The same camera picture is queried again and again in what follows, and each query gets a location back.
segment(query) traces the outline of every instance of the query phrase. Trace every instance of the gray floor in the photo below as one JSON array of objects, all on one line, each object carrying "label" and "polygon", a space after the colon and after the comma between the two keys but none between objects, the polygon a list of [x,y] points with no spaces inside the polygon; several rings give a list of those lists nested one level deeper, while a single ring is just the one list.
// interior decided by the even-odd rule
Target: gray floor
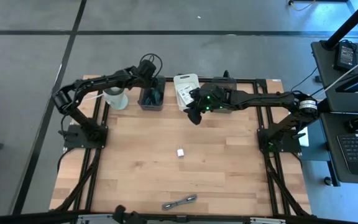
[{"label": "gray floor", "polygon": [[[358,7],[358,0],[352,3]],[[0,0],[0,30],[71,30],[79,5],[80,0]],[[92,0],[80,30],[334,31],[350,14],[345,3],[332,2],[298,12],[286,7],[286,0]],[[321,39],[325,37],[82,35],[75,39],[63,84],[84,74],[111,74],[153,52],[163,58],[162,75],[168,77],[187,72],[213,77],[227,69],[239,78],[282,79],[289,90],[315,68],[310,43]],[[351,40],[358,42],[358,37]],[[0,35],[0,141],[5,144],[0,150],[0,215],[11,209],[67,41],[67,35]],[[319,88],[312,79],[299,87],[307,93]],[[48,209],[62,153],[60,119],[54,111],[26,213]],[[328,175],[323,162],[305,162],[303,169],[315,215],[358,221],[358,184],[323,185],[321,179]]]}]

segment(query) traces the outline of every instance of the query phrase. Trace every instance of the black floor line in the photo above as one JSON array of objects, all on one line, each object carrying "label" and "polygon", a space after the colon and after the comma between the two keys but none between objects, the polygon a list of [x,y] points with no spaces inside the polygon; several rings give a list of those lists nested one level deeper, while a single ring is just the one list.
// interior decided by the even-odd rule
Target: black floor line
[{"label": "black floor line", "polygon": [[0,30],[0,35],[71,35],[71,30]]},{"label": "black floor line", "polygon": [[[326,36],[334,31],[240,31],[240,30],[79,30],[77,35],[262,35],[262,36]],[[347,36],[358,36],[351,31]]]},{"label": "black floor line", "polygon": [[[0,30],[0,35],[256,35],[329,37],[334,31],[258,31],[258,30]],[[350,31],[347,37],[358,37]]]},{"label": "black floor line", "polygon": [[[72,30],[73,32],[76,32],[78,30],[78,26],[80,25],[85,5],[86,5],[86,0],[82,0],[81,4],[80,4],[80,8],[78,10],[77,17],[75,19],[74,26],[73,26],[73,30]],[[65,53],[63,54],[62,63],[60,65],[60,69],[57,74],[55,83],[53,85],[51,94],[56,92],[60,88],[60,85],[62,84],[63,76],[66,71],[68,59],[70,58],[70,54],[71,54],[71,50],[74,45],[75,37],[76,37],[76,35],[72,34],[70,36],[70,38],[68,39],[66,50],[65,50]],[[41,153],[42,144],[44,143],[45,135],[48,130],[48,126],[49,126],[50,118],[52,117],[54,106],[55,105],[53,104],[52,99],[49,98],[48,103],[45,107],[44,114],[42,116],[40,126],[38,128],[37,134],[35,135],[35,139],[34,139],[31,151],[30,151],[30,156],[27,160],[28,163],[27,163],[27,166],[25,167],[25,174],[21,178],[22,181],[20,184],[20,189],[18,190],[16,202],[12,209],[13,215],[18,215],[18,214],[22,213],[22,209],[23,209],[23,206],[25,203],[25,198],[26,198],[27,193],[30,189],[30,185],[31,185],[31,181],[32,181],[32,178],[33,178],[33,175],[35,172],[35,168],[37,167],[38,159],[39,159],[40,153]]]}]

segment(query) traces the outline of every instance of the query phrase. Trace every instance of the white cable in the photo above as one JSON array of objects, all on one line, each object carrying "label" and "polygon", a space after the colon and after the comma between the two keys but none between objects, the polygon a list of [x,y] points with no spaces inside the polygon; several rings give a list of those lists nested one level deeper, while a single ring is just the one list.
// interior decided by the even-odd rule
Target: white cable
[{"label": "white cable", "polygon": [[86,98],[86,99],[84,99],[82,101],[96,99],[97,97],[100,97],[100,96],[103,96],[103,93],[100,94],[100,95],[97,95],[97,96],[92,96],[92,97]]},{"label": "white cable", "polygon": [[327,90],[329,90],[331,87],[333,87],[337,82],[339,82],[343,77],[345,77],[347,74],[353,72],[353,70],[355,70],[358,67],[358,64],[353,67],[352,69],[350,69],[349,71],[347,71],[345,74],[343,74],[341,77],[339,77],[337,80],[335,80],[335,82],[333,82],[331,85],[329,85],[327,87],[327,89],[325,89],[324,91],[322,91],[319,95],[316,96],[316,98],[318,98],[319,96],[321,96],[323,93],[327,92]]},{"label": "white cable", "polygon": [[308,4],[307,6],[305,6],[304,8],[301,8],[301,9],[297,9],[293,3],[291,3],[291,7],[296,11],[302,11],[302,10],[307,9],[309,6],[311,6],[315,1],[316,0],[313,0],[310,4]]}]

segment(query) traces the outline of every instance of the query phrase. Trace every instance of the wooden table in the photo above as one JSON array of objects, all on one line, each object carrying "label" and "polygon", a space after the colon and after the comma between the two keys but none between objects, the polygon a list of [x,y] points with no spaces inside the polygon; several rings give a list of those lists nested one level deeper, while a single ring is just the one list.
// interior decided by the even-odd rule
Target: wooden table
[{"label": "wooden table", "polygon": [[[267,80],[267,85],[269,92],[283,91],[280,80]],[[251,84],[237,84],[237,89],[254,92]],[[121,204],[138,213],[272,215],[255,108],[205,113],[195,126],[178,109],[173,82],[166,84],[162,111],[142,111],[139,93],[140,88],[126,90],[126,109],[109,112],[108,141],[101,153],[92,211],[111,213]],[[79,109],[91,117],[94,100],[83,101]],[[272,112],[275,122],[288,114],[283,108]],[[183,147],[184,158],[177,157],[178,146]],[[50,208],[59,206],[77,184],[84,151],[76,149],[63,158]],[[310,212],[299,161],[288,153],[280,155],[289,191]],[[80,208],[85,206],[87,191],[86,186]],[[190,194],[198,195],[195,203],[162,211],[163,203]],[[283,212],[277,186],[276,194]]]}]

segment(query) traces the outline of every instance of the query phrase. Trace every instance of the power adapter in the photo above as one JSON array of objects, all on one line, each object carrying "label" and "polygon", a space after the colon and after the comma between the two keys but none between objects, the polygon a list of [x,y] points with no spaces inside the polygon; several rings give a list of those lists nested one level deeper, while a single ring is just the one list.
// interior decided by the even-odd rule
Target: power adapter
[{"label": "power adapter", "polygon": [[338,43],[335,52],[334,69],[347,72],[356,65],[356,53],[347,42]]}]

